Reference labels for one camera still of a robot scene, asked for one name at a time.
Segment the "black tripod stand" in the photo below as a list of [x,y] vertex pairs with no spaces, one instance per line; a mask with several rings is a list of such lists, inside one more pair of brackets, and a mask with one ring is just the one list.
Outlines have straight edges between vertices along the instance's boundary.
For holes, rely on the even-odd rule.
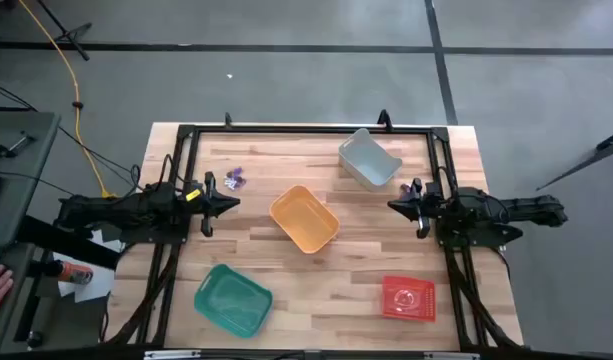
[[54,22],[61,34],[54,37],[53,40],[56,43],[68,43],[73,49],[82,57],[84,61],[89,61],[90,56],[87,51],[80,44],[80,38],[84,36],[93,26],[91,22],[86,22],[78,27],[68,29],[52,11],[52,9],[45,3],[44,0],[36,0],[40,7],[45,11],[48,17]]

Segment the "white paper sheets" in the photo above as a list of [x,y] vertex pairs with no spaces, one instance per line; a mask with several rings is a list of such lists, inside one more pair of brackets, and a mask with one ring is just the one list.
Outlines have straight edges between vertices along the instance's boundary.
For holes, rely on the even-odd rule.
[[106,297],[112,290],[115,279],[114,270],[85,263],[80,260],[75,260],[74,258],[59,253],[54,253],[53,258],[55,260],[66,261],[75,265],[84,265],[93,270],[92,280],[86,285],[58,281],[58,289],[62,297],[73,295],[74,302],[80,303]]

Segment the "black stand leg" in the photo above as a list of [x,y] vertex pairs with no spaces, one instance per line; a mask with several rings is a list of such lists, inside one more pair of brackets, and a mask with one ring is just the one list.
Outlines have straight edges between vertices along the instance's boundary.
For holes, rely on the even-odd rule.
[[583,159],[580,163],[574,165],[572,168],[566,170],[564,173],[556,176],[555,178],[553,178],[552,180],[548,181],[547,183],[539,186],[536,188],[536,191],[540,191],[543,190],[547,187],[549,187],[550,185],[580,171],[583,170],[587,167],[589,167],[590,165],[599,162],[600,160],[603,160],[604,158],[607,158],[609,156],[613,155],[613,134],[611,136],[609,136],[608,138],[604,139],[602,142],[598,143],[595,146],[595,149],[593,150],[593,152],[587,156],[585,159]]

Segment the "white plastic bin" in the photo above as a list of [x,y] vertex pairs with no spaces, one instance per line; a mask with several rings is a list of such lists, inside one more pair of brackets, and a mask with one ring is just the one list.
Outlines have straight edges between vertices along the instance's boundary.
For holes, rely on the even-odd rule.
[[369,191],[380,191],[402,167],[401,158],[390,155],[360,128],[338,148],[340,166]]

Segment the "orange plastic bin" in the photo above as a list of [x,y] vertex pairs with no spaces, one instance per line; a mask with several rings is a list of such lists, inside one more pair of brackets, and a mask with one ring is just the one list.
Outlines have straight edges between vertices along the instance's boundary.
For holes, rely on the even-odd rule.
[[339,232],[340,221],[303,185],[295,185],[270,206],[275,223],[305,254],[314,254]]

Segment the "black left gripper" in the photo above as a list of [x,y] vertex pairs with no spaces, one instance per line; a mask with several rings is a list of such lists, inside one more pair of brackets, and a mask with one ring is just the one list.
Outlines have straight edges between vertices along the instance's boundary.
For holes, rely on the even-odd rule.
[[[195,189],[200,189],[202,194],[190,202],[186,201],[186,195]],[[215,177],[212,172],[205,173],[203,184],[196,184],[185,195],[186,211],[191,215],[201,215],[200,231],[205,237],[213,236],[211,219],[235,208],[240,203],[239,198],[216,193]]]

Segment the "green plastic bin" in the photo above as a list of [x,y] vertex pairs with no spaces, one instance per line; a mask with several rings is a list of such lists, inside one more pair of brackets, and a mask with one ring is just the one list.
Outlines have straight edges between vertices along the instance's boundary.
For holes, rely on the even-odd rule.
[[226,264],[214,266],[194,295],[194,309],[239,338],[252,338],[273,308],[273,294]]

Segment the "red perforated basket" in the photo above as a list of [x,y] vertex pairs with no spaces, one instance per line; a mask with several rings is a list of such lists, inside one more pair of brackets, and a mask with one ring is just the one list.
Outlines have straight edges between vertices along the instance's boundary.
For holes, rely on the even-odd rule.
[[402,276],[382,279],[382,315],[388,318],[434,322],[436,320],[435,284]]

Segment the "black aluminium table frame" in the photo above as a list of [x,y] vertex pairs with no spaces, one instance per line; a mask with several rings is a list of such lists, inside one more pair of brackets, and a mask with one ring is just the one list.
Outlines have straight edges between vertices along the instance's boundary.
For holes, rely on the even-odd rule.
[[[445,255],[433,238],[419,239],[414,224],[387,202],[414,178],[430,181],[452,165],[462,186],[485,188],[477,135],[471,126],[404,125],[370,132],[402,167],[380,191],[369,191],[339,164],[338,148],[352,126],[238,125],[221,129],[192,124],[180,139],[177,123],[152,127],[143,178],[158,178],[163,158],[180,148],[195,153],[195,174],[218,179],[241,168],[240,204],[202,236],[192,225],[181,246],[176,278],[154,305],[145,340],[168,347],[237,349],[455,350],[458,328],[483,336],[468,306],[456,307]],[[307,187],[340,221],[338,234],[314,254],[303,253],[271,218],[271,204],[295,185]],[[218,264],[256,281],[273,294],[273,308],[259,333],[239,338],[211,323],[193,305],[208,272]],[[436,320],[382,315],[382,279],[402,276],[435,284]]]

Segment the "grey desk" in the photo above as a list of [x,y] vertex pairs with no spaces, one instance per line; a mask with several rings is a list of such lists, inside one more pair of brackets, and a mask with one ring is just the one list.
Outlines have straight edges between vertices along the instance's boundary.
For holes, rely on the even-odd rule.
[[35,253],[15,241],[54,142],[60,117],[53,113],[0,112],[0,145],[10,147],[23,136],[32,140],[14,158],[0,159],[0,263],[13,272],[13,288],[0,306],[0,350],[16,331],[26,303],[25,273]]

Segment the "silver aluminium extrusion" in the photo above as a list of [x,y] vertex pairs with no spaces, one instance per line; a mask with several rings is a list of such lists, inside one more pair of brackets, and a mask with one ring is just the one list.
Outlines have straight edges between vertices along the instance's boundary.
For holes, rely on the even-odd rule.
[[200,350],[157,350],[146,351],[143,360],[191,360],[201,357]]
[[432,351],[423,353],[424,360],[481,360],[480,355],[467,352]]

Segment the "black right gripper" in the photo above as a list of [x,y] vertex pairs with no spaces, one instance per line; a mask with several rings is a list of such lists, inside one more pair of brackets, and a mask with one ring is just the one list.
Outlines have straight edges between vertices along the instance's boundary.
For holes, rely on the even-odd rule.
[[423,187],[421,179],[414,178],[411,192],[412,194],[402,194],[399,198],[388,201],[387,206],[408,220],[416,220],[418,224],[416,236],[426,238],[431,229],[430,220],[438,217],[441,205],[441,185],[438,182],[427,182]]

